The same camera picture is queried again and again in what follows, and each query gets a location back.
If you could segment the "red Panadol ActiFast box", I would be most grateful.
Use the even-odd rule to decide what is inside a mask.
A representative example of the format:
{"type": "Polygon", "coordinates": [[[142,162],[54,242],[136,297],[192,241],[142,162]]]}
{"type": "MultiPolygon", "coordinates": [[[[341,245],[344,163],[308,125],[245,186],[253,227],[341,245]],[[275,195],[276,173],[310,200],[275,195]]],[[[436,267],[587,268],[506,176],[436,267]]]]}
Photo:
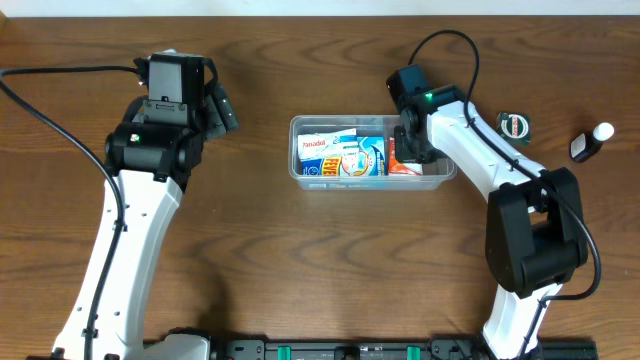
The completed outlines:
{"type": "Polygon", "coordinates": [[[396,158],[395,139],[389,138],[389,165],[390,176],[422,176],[423,167],[418,163],[401,163],[396,158]]]}

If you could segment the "blue medicine box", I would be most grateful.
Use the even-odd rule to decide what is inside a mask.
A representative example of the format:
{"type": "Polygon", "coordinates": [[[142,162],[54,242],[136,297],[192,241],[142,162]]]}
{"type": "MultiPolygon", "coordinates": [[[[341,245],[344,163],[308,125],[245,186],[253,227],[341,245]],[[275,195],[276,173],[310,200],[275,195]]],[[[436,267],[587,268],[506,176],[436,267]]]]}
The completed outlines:
{"type": "Polygon", "coordinates": [[[354,155],[321,155],[301,161],[301,174],[306,176],[383,176],[385,143],[383,137],[358,137],[354,155]]]}

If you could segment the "white Panadol box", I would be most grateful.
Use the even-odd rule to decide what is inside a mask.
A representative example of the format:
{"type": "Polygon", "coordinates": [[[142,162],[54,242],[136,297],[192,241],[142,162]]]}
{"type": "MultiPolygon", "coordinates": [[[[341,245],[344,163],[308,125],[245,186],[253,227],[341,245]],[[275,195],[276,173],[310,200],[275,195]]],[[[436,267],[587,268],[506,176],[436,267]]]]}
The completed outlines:
{"type": "Polygon", "coordinates": [[[301,161],[353,155],[358,151],[355,128],[297,136],[297,152],[301,161]]]}

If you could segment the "dark bottle white cap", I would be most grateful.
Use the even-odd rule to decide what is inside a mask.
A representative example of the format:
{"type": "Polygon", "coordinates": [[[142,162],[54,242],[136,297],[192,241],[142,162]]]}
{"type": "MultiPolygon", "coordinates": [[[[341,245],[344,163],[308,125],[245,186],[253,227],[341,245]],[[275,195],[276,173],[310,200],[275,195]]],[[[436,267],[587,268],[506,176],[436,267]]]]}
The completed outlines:
{"type": "Polygon", "coordinates": [[[577,163],[586,161],[598,153],[614,133],[614,126],[608,122],[598,124],[591,132],[581,133],[569,145],[571,159],[577,163]]]}

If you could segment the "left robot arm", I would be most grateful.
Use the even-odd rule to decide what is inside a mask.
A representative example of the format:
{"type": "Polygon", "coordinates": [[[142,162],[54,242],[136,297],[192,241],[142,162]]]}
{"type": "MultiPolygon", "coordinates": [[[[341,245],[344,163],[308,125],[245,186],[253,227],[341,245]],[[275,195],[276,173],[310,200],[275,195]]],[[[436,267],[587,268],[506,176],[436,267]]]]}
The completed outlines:
{"type": "Polygon", "coordinates": [[[74,308],[53,359],[212,359],[203,330],[176,328],[144,340],[159,253],[205,142],[238,127],[212,59],[157,52],[135,61],[148,93],[133,100],[105,141],[101,222],[74,308]]]}

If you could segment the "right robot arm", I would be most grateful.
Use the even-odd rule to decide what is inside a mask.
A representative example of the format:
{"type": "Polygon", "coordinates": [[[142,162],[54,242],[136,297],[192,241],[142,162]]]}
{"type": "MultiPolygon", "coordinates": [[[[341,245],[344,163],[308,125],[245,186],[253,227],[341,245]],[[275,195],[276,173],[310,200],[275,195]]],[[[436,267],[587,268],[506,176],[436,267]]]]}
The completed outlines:
{"type": "Polygon", "coordinates": [[[487,357],[531,358],[547,300],[588,258],[579,186],[566,168],[527,159],[489,127],[454,85],[434,88],[408,65],[386,81],[400,115],[401,163],[451,159],[486,199],[485,256],[498,283],[482,330],[487,357]]]}

